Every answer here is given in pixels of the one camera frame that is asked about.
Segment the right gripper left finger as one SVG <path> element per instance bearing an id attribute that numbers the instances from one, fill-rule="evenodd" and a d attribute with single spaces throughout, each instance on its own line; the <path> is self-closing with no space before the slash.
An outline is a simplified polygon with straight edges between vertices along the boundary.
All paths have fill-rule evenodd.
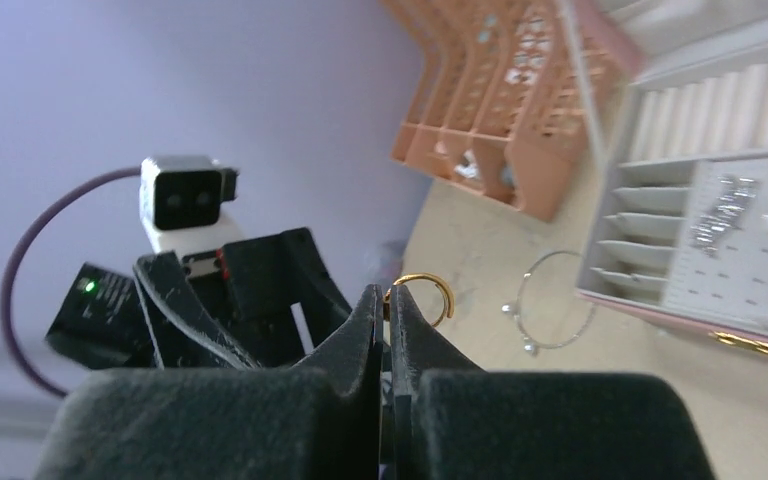
<path id="1" fill-rule="evenodd" d="M 70 394 L 38 479 L 375 479 L 383 292 L 283 369 L 120 369 Z"/>

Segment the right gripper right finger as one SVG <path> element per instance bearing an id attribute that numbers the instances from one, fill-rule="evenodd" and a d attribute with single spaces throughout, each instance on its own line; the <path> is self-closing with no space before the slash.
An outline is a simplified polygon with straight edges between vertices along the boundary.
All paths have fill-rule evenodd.
<path id="1" fill-rule="evenodd" d="M 488 372 L 389 299 L 393 371 L 407 377 L 420 479 L 710 479 L 682 399 L 660 378 L 616 372 Z"/>

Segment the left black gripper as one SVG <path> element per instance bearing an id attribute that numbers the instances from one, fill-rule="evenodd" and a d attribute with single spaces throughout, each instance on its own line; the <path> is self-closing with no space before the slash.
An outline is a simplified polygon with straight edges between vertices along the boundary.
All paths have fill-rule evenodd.
<path id="1" fill-rule="evenodd" d="M 139 258 L 133 272 L 158 368 L 274 368 L 306 352 L 292 308 L 313 345 L 352 310 L 306 227 L 188 256 Z"/>

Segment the pink jewelry box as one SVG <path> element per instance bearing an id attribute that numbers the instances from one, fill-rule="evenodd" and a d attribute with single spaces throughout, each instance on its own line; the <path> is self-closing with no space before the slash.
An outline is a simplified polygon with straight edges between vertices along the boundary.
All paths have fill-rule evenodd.
<path id="1" fill-rule="evenodd" d="M 580 1 L 630 70 L 586 299 L 768 358 L 768 1 Z"/>

